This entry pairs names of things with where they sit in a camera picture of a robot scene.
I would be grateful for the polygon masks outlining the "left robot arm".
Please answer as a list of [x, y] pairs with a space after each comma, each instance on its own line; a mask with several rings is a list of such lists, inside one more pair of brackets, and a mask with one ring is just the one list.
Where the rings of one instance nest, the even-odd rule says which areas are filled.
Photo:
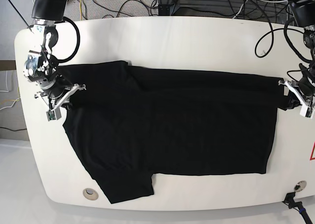
[[[288, 19], [284, 25], [284, 37], [300, 60], [307, 63], [306, 67], [299, 64], [298, 72], [302, 73], [300, 80], [286, 81], [285, 84], [301, 104], [300, 114], [303, 117], [311, 117], [315, 111], [315, 0], [287, 0], [293, 17]], [[308, 60], [294, 47], [288, 37], [287, 31], [290, 23], [296, 22], [298, 27], [304, 29], [303, 42], [311, 51], [311, 59]]]

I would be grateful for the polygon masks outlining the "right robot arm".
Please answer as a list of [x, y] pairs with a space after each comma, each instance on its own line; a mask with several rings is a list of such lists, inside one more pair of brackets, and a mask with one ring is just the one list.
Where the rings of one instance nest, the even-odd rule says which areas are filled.
[[[30, 27], [34, 37], [34, 47], [29, 50], [23, 74], [30, 82], [36, 82], [41, 92], [36, 97], [47, 97], [47, 112], [52, 114], [69, 103], [69, 98], [78, 90], [85, 90], [85, 85], [72, 83], [59, 70], [59, 65], [72, 60], [80, 46], [81, 36], [77, 25], [64, 16], [69, 0], [35, 0], [32, 18], [35, 24]], [[76, 34], [76, 45], [72, 54], [65, 59], [58, 59], [52, 53], [59, 34], [56, 25], [70, 23]]]

